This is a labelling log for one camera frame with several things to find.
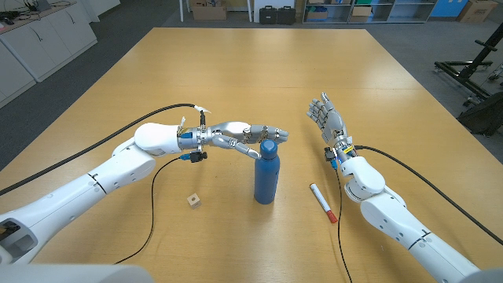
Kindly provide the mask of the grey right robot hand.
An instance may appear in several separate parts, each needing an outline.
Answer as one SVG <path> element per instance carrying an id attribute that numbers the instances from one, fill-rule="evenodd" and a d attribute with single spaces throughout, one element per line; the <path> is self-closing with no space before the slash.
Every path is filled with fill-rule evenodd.
<path id="1" fill-rule="evenodd" d="M 349 145 L 352 137 L 347 133 L 343 117 L 336 111 L 333 103 L 325 92 L 321 99 L 313 99 L 309 104 L 307 116 L 310 117 L 321 131 L 321 137 L 330 147 Z"/>

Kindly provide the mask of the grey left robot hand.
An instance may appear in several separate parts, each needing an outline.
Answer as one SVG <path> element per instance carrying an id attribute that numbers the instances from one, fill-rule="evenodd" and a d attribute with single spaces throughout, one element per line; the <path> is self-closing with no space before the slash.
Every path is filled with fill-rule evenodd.
<path id="1" fill-rule="evenodd" d="M 277 127 L 248 124 L 245 122 L 224 122 L 206 129 L 204 144 L 222 149 L 235 149 L 255 160 L 261 158 L 261 154 L 250 148 L 248 144 L 260 144 L 265 140 L 272 140 L 277 144 L 286 142 L 289 133 Z"/>

